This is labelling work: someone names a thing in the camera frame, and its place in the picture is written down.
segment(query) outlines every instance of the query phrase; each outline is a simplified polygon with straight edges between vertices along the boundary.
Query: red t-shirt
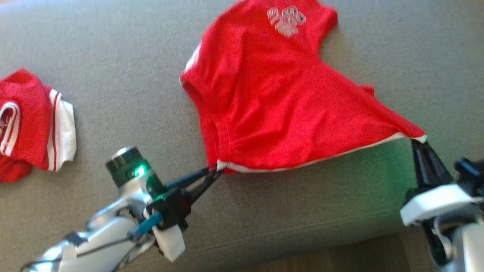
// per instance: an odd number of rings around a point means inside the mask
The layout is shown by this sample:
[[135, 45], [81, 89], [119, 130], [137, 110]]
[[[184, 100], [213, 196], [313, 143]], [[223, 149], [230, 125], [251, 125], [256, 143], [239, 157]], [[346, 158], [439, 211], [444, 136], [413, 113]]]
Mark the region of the red t-shirt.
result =
[[0, 182], [27, 176], [32, 165], [58, 171], [76, 152], [72, 105], [20, 69], [0, 80]]
[[209, 165], [303, 166], [425, 132], [319, 59], [337, 24], [317, 0], [245, 0], [209, 27], [181, 76]]

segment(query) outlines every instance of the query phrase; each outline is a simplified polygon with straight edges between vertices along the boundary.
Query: gray couch cushion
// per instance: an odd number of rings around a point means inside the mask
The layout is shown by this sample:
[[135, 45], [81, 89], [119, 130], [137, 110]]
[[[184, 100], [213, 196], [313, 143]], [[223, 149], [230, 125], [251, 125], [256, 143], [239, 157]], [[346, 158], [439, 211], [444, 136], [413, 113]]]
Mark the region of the gray couch cushion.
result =
[[[479, 0], [327, 2], [339, 27], [322, 59], [424, 128], [448, 167], [484, 150]], [[76, 111], [78, 153], [59, 173], [0, 184], [5, 271], [82, 230], [117, 198], [104, 162], [138, 145], [163, 181], [205, 165], [178, 76], [230, 0], [19, 1], [0, 6], [0, 76], [25, 67]], [[414, 186], [408, 140], [292, 171], [221, 178], [188, 218], [174, 264], [151, 250], [125, 271], [216, 271], [401, 229]]]

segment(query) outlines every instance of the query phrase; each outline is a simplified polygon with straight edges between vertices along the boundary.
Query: blue cable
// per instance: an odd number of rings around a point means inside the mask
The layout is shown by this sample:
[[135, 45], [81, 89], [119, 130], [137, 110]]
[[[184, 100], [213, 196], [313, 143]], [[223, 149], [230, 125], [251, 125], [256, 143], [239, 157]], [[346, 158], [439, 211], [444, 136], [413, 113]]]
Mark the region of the blue cable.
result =
[[154, 226], [157, 226], [163, 221], [163, 216], [160, 212], [155, 212], [148, 219], [141, 222], [139, 226], [128, 233], [128, 237], [131, 241], [138, 241], [147, 234]]

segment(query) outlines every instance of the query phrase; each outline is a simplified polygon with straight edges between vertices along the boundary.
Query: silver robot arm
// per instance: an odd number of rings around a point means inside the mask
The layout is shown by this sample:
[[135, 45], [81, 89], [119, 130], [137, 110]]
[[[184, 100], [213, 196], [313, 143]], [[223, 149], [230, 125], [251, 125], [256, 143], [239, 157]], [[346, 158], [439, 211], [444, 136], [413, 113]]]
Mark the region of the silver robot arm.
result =
[[484, 272], [484, 161], [457, 161], [454, 183], [428, 143], [412, 147], [418, 188], [400, 210], [403, 223], [422, 226], [440, 272]]
[[[88, 220], [85, 232], [68, 234], [21, 272], [114, 272], [153, 245], [174, 261], [185, 250], [191, 204], [221, 174], [205, 168], [162, 185], [136, 148], [121, 149], [106, 166], [119, 199]], [[194, 192], [185, 190], [202, 177]]]

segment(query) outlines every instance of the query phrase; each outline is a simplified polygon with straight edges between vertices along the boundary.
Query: white graphic print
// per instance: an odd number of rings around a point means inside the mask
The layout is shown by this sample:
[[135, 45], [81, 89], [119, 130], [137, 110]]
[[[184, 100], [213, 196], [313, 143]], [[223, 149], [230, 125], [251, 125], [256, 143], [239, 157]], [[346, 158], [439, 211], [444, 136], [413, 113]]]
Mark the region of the white graphic print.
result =
[[306, 16], [296, 6], [289, 6], [279, 13], [276, 7], [270, 8], [267, 11], [267, 18], [271, 20], [271, 25], [281, 35], [289, 38], [290, 36], [298, 33], [298, 25], [302, 25], [306, 22]]

